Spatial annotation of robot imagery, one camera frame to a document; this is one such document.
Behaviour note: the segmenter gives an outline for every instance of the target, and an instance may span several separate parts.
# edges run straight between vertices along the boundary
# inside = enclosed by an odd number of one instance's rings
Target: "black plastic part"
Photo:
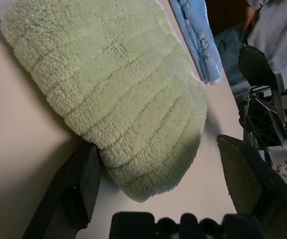
[[[255,215],[268,238],[287,238],[287,184],[253,147],[226,135],[217,141],[237,213]]]
[[[91,220],[100,176],[98,149],[93,144],[83,142],[57,171],[23,239],[74,239],[77,232],[86,228]],[[92,189],[91,196],[88,193],[87,207],[84,192],[80,190],[80,181],[85,177]]]
[[[109,239],[265,239],[256,217],[226,215],[222,226],[211,219],[199,224],[192,214],[184,214],[179,225],[169,218],[156,224],[150,213],[121,212],[113,215]]]
[[[243,44],[239,51],[238,68],[251,86],[276,86],[276,77],[263,52]]]
[[[277,110],[256,96],[250,96],[245,126],[241,125],[250,128],[260,148],[282,145],[287,138]]]

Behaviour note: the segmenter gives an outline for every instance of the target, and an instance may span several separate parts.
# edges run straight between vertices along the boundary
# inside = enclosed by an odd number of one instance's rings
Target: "folded towel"
[[[209,27],[205,0],[169,0],[199,76],[206,84],[220,82],[222,63]]]
[[[66,124],[143,202],[196,155],[205,85],[154,0],[0,0],[1,30]]]

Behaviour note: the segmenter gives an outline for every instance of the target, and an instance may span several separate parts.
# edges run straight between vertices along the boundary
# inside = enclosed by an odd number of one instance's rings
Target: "green towel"
[[[135,201],[195,158],[205,86],[155,0],[0,0],[1,30],[66,124]]]

